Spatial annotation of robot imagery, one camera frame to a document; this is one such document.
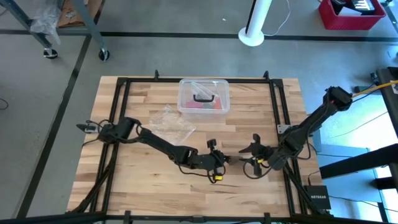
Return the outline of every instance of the black metal rail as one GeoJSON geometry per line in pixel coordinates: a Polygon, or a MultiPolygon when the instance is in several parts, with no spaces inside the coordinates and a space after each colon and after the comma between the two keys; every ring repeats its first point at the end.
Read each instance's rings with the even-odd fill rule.
{"type": "MultiPolygon", "coordinates": [[[[114,117],[116,114],[116,107],[118,104],[118,98],[120,94],[121,87],[123,83],[126,84],[126,88],[123,94],[123,101],[121,105],[120,117],[123,117],[127,107],[127,99],[129,94],[129,87],[131,83],[134,82],[179,82],[181,78],[159,78],[158,73],[155,78],[118,78],[118,82],[114,92],[114,98],[112,102],[111,112],[109,115],[109,120],[114,121],[114,117]]],[[[279,111],[277,106],[277,100],[275,96],[275,83],[279,84],[279,93],[281,97],[282,109],[284,111],[284,119],[286,124],[290,124],[289,112],[287,110],[287,103],[285,100],[285,93],[283,89],[283,82],[279,79],[269,79],[268,72],[264,74],[263,79],[238,79],[231,78],[226,79],[230,83],[265,83],[269,84],[272,108],[274,110],[274,118],[275,118],[275,126],[277,127],[280,124],[279,111]]],[[[106,155],[108,152],[109,145],[104,144],[103,151],[101,153],[100,164],[98,166],[99,174],[104,172],[104,165],[106,161],[106,155]]],[[[66,213],[63,215],[50,215],[44,217],[29,217],[29,218],[17,218],[17,219],[9,219],[9,220],[0,220],[0,224],[13,224],[13,223],[93,223],[105,220],[124,220],[125,223],[131,223],[134,220],[152,220],[152,221],[178,221],[178,222],[192,222],[192,223],[205,223],[205,222],[261,222],[264,224],[271,224],[271,222],[295,222],[295,223],[368,223],[368,221],[362,220],[353,220],[353,219],[341,219],[341,218],[333,218],[328,215],[305,215],[305,214],[296,214],[294,210],[294,201],[292,196],[292,188],[290,185],[290,179],[285,172],[284,174],[284,182],[286,186],[286,194],[287,194],[287,202],[289,207],[290,217],[286,218],[273,218],[269,213],[264,213],[263,217],[204,217],[204,216],[157,216],[157,215],[131,215],[131,211],[126,211],[125,215],[106,215],[109,198],[111,194],[111,187],[113,181],[113,175],[116,165],[116,158],[118,155],[118,145],[114,145],[113,153],[111,156],[111,160],[108,165],[112,165],[111,170],[109,172],[109,176],[106,183],[106,190],[104,194],[104,202],[103,207],[100,212],[96,212],[96,203],[98,201],[98,194],[93,197],[90,207],[90,212],[76,212],[76,213],[66,213]]]]}
{"type": "MultiPolygon", "coordinates": [[[[290,117],[289,117],[289,109],[287,108],[287,102],[286,102],[286,96],[285,96],[285,88],[283,84],[283,80],[280,80],[278,83],[278,89],[279,89],[279,95],[280,95],[280,103],[282,104],[282,111],[284,114],[284,120],[285,124],[291,125],[292,123],[290,122],[290,117]]],[[[299,162],[297,159],[292,159],[292,166],[293,166],[293,171],[294,174],[297,177],[297,180],[302,183],[301,181],[301,175],[300,175],[300,168],[299,168],[299,162]]],[[[307,208],[305,206],[305,201],[303,197],[299,194],[298,195],[298,201],[300,203],[300,211],[301,214],[307,214],[307,208]]]]}
{"type": "MultiPolygon", "coordinates": [[[[269,81],[269,90],[271,93],[272,109],[274,111],[275,128],[276,128],[276,133],[277,133],[277,137],[278,137],[278,141],[279,141],[280,134],[278,134],[278,124],[280,124],[280,118],[279,118],[278,104],[277,104],[276,95],[275,95],[275,83],[273,80],[269,81]]],[[[289,213],[291,216],[291,215],[295,214],[292,186],[290,184],[289,176],[285,172],[282,172],[282,173],[283,173],[284,182],[285,182],[287,205],[289,207],[289,213]]]]}
{"type": "MultiPolygon", "coordinates": [[[[118,106],[120,89],[121,89],[121,85],[124,82],[125,82],[125,80],[123,80],[123,79],[118,79],[118,81],[116,82],[116,88],[115,88],[114,94],[113,94],[111,112],[110,112],[109,118],[108,118],[110,122],[114,122],[114,115],[116,114],[116,108],[118,106]]],[[[102,147],[101,157],[99,159],[98,171],[97,171],[97,176],[96,176],[96,182],[99,181],[101,174],[104,172],[106,156],[108,155],[108,148],[109,148],[109,144],[104,144],[102,147]]],[[[98,201],[98,193],[95,194],[95,197],[90,205],[90,212],[95,212],[96,206],[97,206],[97,201],[98,201]]]]}

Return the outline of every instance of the black cable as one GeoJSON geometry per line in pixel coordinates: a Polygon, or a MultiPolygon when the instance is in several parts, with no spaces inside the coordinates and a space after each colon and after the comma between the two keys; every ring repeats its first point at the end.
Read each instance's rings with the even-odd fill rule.
{"type": "Polygon", "coordinates": [[[213,151],[210,152],[210,154],[213,155],[218,160],[218,162],[223,165],[224,172],[221,175],[224,175],[226,173],[224,162],[213,151]]]}
{"type": "Polygon", "coordinates": [[[197,176],[200,176],[200,177],[208,177],[208,175],[204,175],[204,174],[197,174],[197,173],[193,173],[193,172],[184,172],[184,171],[181,169],[181,164],[177,164],[177,165],[178,165],[178,168],[180,169],[180,171],[181,171],[182,174],[186,174],[186,175],[197,175],[197,176]]]}
{"type": "Polygon", "coordinates": [[[109,124],[112,124],[112,126],[114,126],[114,123],[112,123],[110,120],[108,119],[104,119],[102,121],[100,121],[98,124],[101,125],[103,122],[107,121],[109,124]]]}
{"type": "Polygon", "coordinates": [[[95,125],[97,125],[98,127],[103,128],[102,125],[100,125],[99,123],[97,123],[97,122],[95,122],[95,121],[92,121],[92,120],[87,120],[86,123],[87,123],[87,124],[95,124],[95,125]]]}
{"type": "Polygon", "coordinates": [[[269,166],[264,165],[263,163],[260,163],[260,165],[264,168],[269,168],[269,166]]]}
{"type": "Polygon", "coordinates": [[[3,12],[0,13],[0,16],[4,15],[4,13],[6,13],[8,11],[8,9],[5,9],[3,12]]]}
{"type": "MultiPolygon", "coordinates": [[[[377,205],[373,205],[373,204],[371,204],[369,202],[365,202],[365,201],[362,201],[362,200],[352,200],[352,199],[348,199],[348,198],[335,197],[335,196],[331,196],[331,195],[329,195],[329,197],[343,199],[343,200],[347,200],[347,201],[350,201],[350,202],[363,202],[363,203],[366,203],[368,205],[372,205],[373,207],[379,208],[377,205]]],[[[392,211],[392,212],[398,212],[397,210],[388,209],[388,208],[385,208],[385,210],[392,211]]]]}
{"type": "Polygon", "coordinates": [[[309,141],[308,141],[308,137],[310,136],[310,131],[311,131],[311,129],[313,128],[313,126],[314,126],[315,124],[317,124],[318,121],[320,121],[320,120],[324,117],[324,115],[326,115],[326,113],[328,112],[328,109],[329,109],[329,92],[327,92],[327,94],[326,94],[326,108],[325,108],[325,112],[323,112],[322,116],[320,116],[320,117],[310,126],[310,128],[309,128],[308,131],[307,131],[308,157],[307,157],[307,158],[302,158],[302,157],[297,156],[297,159],[303,159],[303,160],[309,160],[309,159],[311,159],[311,149],[310,149],[310,143],[309,143],[309,141]]]}
{"type": "Polygon", "coordinates": [[[244,164],[243,164],[243,174],[246,176],[246,177],[248,177],[249,179],[252,179],[252,180],[257,180],[257,179],[260,179],[260,178],[263,178],[263,177],[265,177],[271,170],[272,170],[272,167],[270,167],[270,168],[268,168],[267,169],[267,171],[265,172],[265,173],[263,173],[261,176],[258,176],[258,177],[251,177],[248,173],[246,173],[246,164],[248,164],[249,162],[248,161],[244,161],[244,164]]]}
{"type": "Polygon", "coordinates": [[[365,97],[371,95],[371,94],[374,93],[375,91],[378,91],[378,90],[373,90],[373,91],[369,92],[369,93],[366,94],[365,96],[362,96],[361,98],[359,98],[359,99],[357,99],[357,100],[354,100],[353,103],[355,103],[355,102],[357,102],[357,101],[359,101],[359,100],[362,100],[363,98],[365,98],[365,97]]]}
{"type": "Polygon", "coordinates": [[[369,121],[367,121],[367,122],[365,122],[365,123],[359,125],[358,127],[352,129],[351,131],[348,131],[347,133],[339,134],[339,135],[330,137],[330,138],[328,138],[328,139],[337,138],[337,137],[344,136],[344,135],[346,135],[346,134],[352,133],[353,131],[355,131],[355,130],[359,129],[360,127],[364,126],[365,124],[369,124],[371,121],[374,121],[375,119],[380,118],[381,116],[385,115],[386,113],[388,113],[388,111],[386,111],[386,112],[384,112],[383,114],[380,114],[379,116],[377,116],[377,117],[375,117],[375,118],[373,118],[373,119],[371,119],[371,120],[369,120],[369,121]]]}
{"type": "Polygon", "coordinates": [[[95,142],[97,140],[98,139],[94,139],[94,140],[90,140],[90,141],[84,142],[81,146],[83,147],[83,146],[87,145],[88,143],[95,142]]]}
{"type": "Polygon", "coordinates": [[[2,99],[2,98],[0,98],[0,101],[3,101],[3,102],[5,102],[5,103],[6,103],[6,107],[4,107],[4,108],[0,108],[0,110],[5,110],[5,109],[7,109],[7,108],[8,108],[8,106],[9,106],[8,102],[7,102],[5,99],[2,99]]]}
{"type": "Polygon", "coordinates": [[[320,170],[318,170],[318,171],[316,171],[316,172],[313,172],[313,173],[311,173],[310,175],[308,175],[308,178],[307,178],[307,180],[308,180],[308,184],[309,184],[309,186],[311,186],[311,180],[310,180],[310,176],[311,176],[312,174],[316,174],[317,172],[320,172],[320,170]]]}
{"type": "Polygon", "coordinates": [[[317,154],[318,156],[331,156],[331,157],[345,157],[345,158],[352,158],[352,156],[336,156],[336,155],[328,155],[328,154],[317,154]]]}

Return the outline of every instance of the white cable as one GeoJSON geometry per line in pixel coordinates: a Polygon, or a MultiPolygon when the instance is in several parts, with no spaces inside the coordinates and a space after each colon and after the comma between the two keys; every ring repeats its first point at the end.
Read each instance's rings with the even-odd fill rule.
{"type": "Polygon", "coordinates": [[[290,4],[289,4],[289,0],[286,0],[286,3],[287,3],[287,9],[289,10],[289,13],[288,13],[287,16],[286,16],[285,21],[279,26],[279,28],[278,28],[278,30],[276,31],[275,34],[264,34],[264,36],[272,37],[272,36],[277,35],[278,32],[279,32],[279,30],[280,30],[280,28],[282,28],[282,26],[287,22],[287,19],[288,19],[289,16],[290,16],[290,4]]]}

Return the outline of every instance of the caster wheel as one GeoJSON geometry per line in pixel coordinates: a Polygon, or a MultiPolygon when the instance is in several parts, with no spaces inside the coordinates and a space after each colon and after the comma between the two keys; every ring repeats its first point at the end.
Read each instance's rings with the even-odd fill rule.
{"type": "Polygon", "coordinates": [[[58,53],[56,50],[52,50],[51,55],[49,55],[49,53],[46,50],[44,50],[43,56],[48,59],[55,59],[58,57],[58,53]]]}
{"type": "Polygon", "coordinates": [[[98,57],[99,59],[101,59],[101,61],[105,62],[107,61],[107,59],[109,59],[109,57],[111,56],[110,52],[107,50],[106,51],[106,57],[104,55],[104,52],[102,50],[99,51],[98,57]]]}

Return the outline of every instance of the white column base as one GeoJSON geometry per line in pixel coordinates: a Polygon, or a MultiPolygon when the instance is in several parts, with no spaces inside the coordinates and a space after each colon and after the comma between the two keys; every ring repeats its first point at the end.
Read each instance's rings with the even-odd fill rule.
{"type": "Polygon", "coordinates": [[[262,42],[264,41],[264,34],[261,32],[261,30],[260,33],[254,37],[248,37],[245,31],[246,28],[241,29],[239,31],[238,37],[239,40],[241,40],[241,42],[246,44],[247,46],[255,47],[262,44],[262,42]]]}

